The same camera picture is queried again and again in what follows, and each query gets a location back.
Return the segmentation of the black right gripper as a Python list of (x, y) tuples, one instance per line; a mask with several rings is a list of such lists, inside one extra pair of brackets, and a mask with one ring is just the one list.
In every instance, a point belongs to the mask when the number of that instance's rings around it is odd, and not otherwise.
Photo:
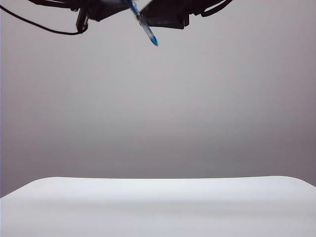
[(140, 12), (151, 27), (184, 29), (191, 14), (211, 16), (225, 8), (224, 0), (152, 0)]

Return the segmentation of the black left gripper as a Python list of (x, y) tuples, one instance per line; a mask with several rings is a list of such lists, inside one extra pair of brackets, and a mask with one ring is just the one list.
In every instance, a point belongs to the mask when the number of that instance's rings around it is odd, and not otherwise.
[(101, 21), (107, 17), (129, 9), (122, 0), (29, 0), (30, 2), (58, 8), (68, 8), (72, 11), (87, 8), (88, 18)]

